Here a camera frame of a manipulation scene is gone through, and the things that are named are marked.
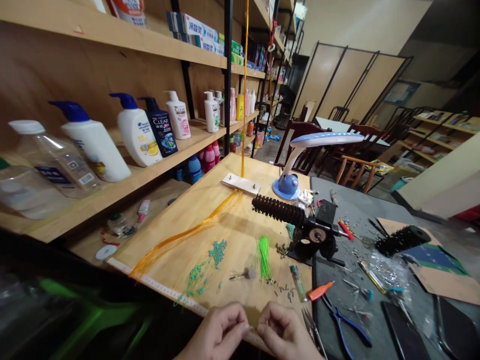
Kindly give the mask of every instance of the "white table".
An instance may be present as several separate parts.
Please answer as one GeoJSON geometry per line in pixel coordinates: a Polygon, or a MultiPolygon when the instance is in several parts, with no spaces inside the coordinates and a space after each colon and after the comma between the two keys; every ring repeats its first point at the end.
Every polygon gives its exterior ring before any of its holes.
{"type": "MultiPolygon", "coordinates": [[[[318,117],[318,116],[316,116],[315,119],[318,121],[318,123],[320,124],[320,127],[322,129],[326,130],[328,128],[331,128],[331,130],[336,132],[336,133],[346,133],[349,130],[349,127],[350,127],[350,124],[343,123],[343,122],[340,122],[340,121],[333,121],[333,120],[329,120],[329,119],[324,119],[324,118],[318,117]]],[[[373,141],[376,138],[377,138],[376,136],[372,136],[370,141],[373,141]]],[[[385,142],[382,139],[378,140],[376,143],[379,144],[379,145],[386,146],[386,147],[390,146],[390,144],[388,142],[385,142]]]]}

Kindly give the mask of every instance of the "black bristle cylinder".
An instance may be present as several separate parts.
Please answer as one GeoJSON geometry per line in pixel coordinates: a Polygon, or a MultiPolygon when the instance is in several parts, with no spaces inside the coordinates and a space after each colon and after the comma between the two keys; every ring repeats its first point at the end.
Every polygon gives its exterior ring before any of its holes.
{"type": "Polygon", "coordinates": [[[380,254],[391,258],[396,253],[428,243],[430,240],[430,236],[421,228],[409,225],[378,240],[375,247],[380,254]]]}
{"type": "Polygon", "coordinates": [[[251,204],[253,206],[252,210],[257,213],[295,226],[302,225],[305,219],[305,212],[298,206],[271,197],[257,195],[251,201],[251,204]]]}

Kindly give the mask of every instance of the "yellow bottle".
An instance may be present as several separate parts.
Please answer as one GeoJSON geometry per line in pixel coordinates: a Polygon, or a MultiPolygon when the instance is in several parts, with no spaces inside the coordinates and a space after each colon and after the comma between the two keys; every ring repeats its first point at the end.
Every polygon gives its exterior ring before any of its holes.
{"type": "Polygon", "coordinates": [[[238,94],[236,97],[236,120],[237,121],[244,120],[244,104],[245,104],[244,95],[238,94]]]}

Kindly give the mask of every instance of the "desk lamp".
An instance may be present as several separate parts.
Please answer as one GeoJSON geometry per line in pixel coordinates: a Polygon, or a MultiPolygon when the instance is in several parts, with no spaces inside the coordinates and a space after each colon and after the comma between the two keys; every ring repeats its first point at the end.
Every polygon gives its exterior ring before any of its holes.
{"type": "Polygon", "coordinates": [[[273,192],[280,198],[294,201],[300,196],[299,180],[297,175],[289,174],[297,158],[306,148],[320,145],[338,145],[358,143],[364,139],[363,135],[351,132],[317,132],[299,136],[290,141],[293,151],[290,154],[283,172],[272,184],[273,192]]]}

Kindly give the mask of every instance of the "pliers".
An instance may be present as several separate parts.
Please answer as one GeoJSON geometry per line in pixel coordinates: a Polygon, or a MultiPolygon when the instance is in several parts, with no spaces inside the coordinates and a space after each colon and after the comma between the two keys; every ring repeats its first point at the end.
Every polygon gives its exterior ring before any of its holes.
{"type": "Polygon", "coordinates": [[[336,326],[338,328],[338,332],[340,333],[340,337],[341,337],[341,343],[343,345],[343,348],[345,349],[345,352],[348,354],[349,359],[353,360],[354,357],[352,356],[352,353],[350,352],[349,347],[347,346],[347,341],[345,340],[344,332],[342,331],[342,325],[340,323],[340,319],[343,320],[348,325],[350,325],[356,331],[356,333],[358,334],[358,336],[360,337],[360,339],[363,341],[363,343],[366,346],[368,346],[369,348],[372,347],[372,342],[370,341],[370,338],[368,337],[368,335],[365,333],[365,331],[359,325],[357,325],[352,320],[343,316],[343,314],[340,312],[338,307],[335,307],[336,311],[334,311],[334,308],[332,307],[332,303],[330,302],[330,299],[327,296],[327,294],[324,294],[321,297],[321,299],[325,303],[328,310],[330,310],[330,316],[336,322],[336,326]]]}

